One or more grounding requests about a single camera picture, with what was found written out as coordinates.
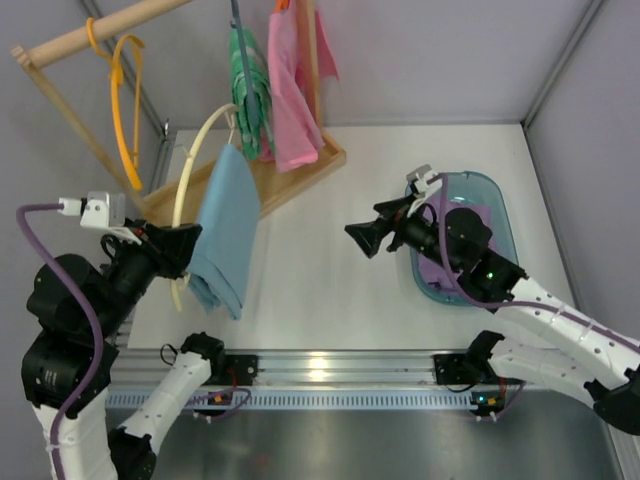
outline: clothing rack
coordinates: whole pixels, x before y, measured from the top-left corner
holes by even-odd
[[[94,38],[96,42],[104,41],[189,2],[191,0],[142,0],[130,7],[96,20],[93,24]],[[304,94],[316,123],[322,128],[314,1],[297,0],[297,2],[298,35],[300,45],[302,45],[302,49],[305,52],[303,55]],[[86,26],[81,26],[29,50],[17,45],[11,50],[11,54],[80,139],[86,143],[107,172],[118,182],[123,191],[138,207],[141,215],[157,225],[170,225],[178,182],[167,184],[145,197],[133,189],[120,162],[116,162],[107,153],[89,126],[80,118],[53,82],[42,71],[44,67],[89,47],[90,42]],[[290,172],[278,173],[275,162],[254,161],[250,163],[262,202],[263,216],[345,164],[346,155],[342,147],[326,132],[323,132],[323,139],[325,146],[318,152],[318,160],[311,165],[303,166]],[[214,165],[215,160],[212,160],[192,174],[183,212],[183,220],[185,222],[194,222],[196,220]]]

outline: teal plastic basket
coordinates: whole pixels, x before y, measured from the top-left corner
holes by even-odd
[[[448,173],[447,175],[449,176],[447,200],[459,203],[461,206],[485,205],[489,207],[491,220],[488,227],[493,232],[495,250],[503,257],[517,264],[518,255],[500,187],[489,177],[478,172],[457,172]],[[407,185],[406,194],[409,195],[410,193],[411,189]],[[460,298],[457,293],[439,292],[431,285],[428,285],[420,274],[418,253],[413,248],[411,249],[411,267],[413,278],[418,287],[432,300],[445,305],[471,306]]]

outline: clothes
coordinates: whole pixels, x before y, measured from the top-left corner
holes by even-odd
[[[263,53],[258,48],[256,40],[251,32],[244,28],[244,40],[247,47],[247,57],[249,60],[249,71],[256,97],[260,123],[254,127],[249,122],[247,111],[247,81],[244,76],[242,66],[242,56],[238,42],[238,32],[231,29],[229,36],[229,56],[231,60],[231,96],[233,103],[238,105],[236,119],[238,130],[242,140],[242,152],[249,160],[255,160],[268,150],[273,149],[273,134],[269,126],[269,115],[271,110],[271,94],[269,92],[269,72],[267,61]]]
[[[279,171],[286,172],[318,159],[324,145],[322,132],[316,125],[300,88],[302,83],[300,46],[296,26],[296,2],[271,15],[267,57],[273,102],[273,135],[275,161]],[[327,44],[318,12],[316,33],[320,77],[336,76],[337,69]]]
[[[225,145],[200,207],[202,233],[187,267],[189,287],[205,310],[224,304],[240,318],[259,216],[249,165],[233,145]]]
[[[435,195],[429,197],[428,203],[430,203],[435,208],[436,212],[439,212],[440,211],[440,193],[437,192]],[[460,207],[473,210],[475,213],[477,213],[480,216],[480,218],[482,219],[482,223],[491,227],[491,223],[490,223],[491,209],[486,205],[461,205],[459,203],[447,201],[446,211],[448,213],[454,208],[460,208]],[[424,211],[424,218],[426,218],[429,221],[432,220],[431,212],[429,211],[428,208],[426,208]],[[489,240],[489,248],[494,251],[496,249],[494,237],[491,237],[491,240]],[[420,277],[422,278],[424,283],[429,285],[436,292],[439,292],[439,293],[456,292],[453,285],[449,281],[449,278],[447,278],[447,274],[445,273],[444,269],[440,265],[429,260],[423,255],[418,255],[418,271],[420,272]]]

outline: folded blue towel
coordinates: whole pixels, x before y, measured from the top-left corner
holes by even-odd
[[[225,145],[200,206],[202,233],[187,267],[189,287],[207,312],[224,304],[240,318],[259,216],[249,165],[238,149]]]

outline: white table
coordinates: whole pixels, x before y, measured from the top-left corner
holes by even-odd
[[[476,308],[435,303],[415,285],[408,248],[369,260],[344,225],[372,220],[374,203],[404,194],[405,174],[429,163],[475,170],[500,186],[520,264],[558,297],[571,300],[549,217],[519,125],[336,127],[347,165],[258,225],[248,296],[239,321],[224,309],[205,315],[190,292],[175,311],[158,280],[140,301],[129,348],[180,345],[206,331],[230,349],[455,349],[482,330],[536,346],[512,323]],[[190,145],[194,131],[177,144]],[[207,140],[198,163],[217,155],[226,132]],[[169,178],[182,169],[176,149]]]

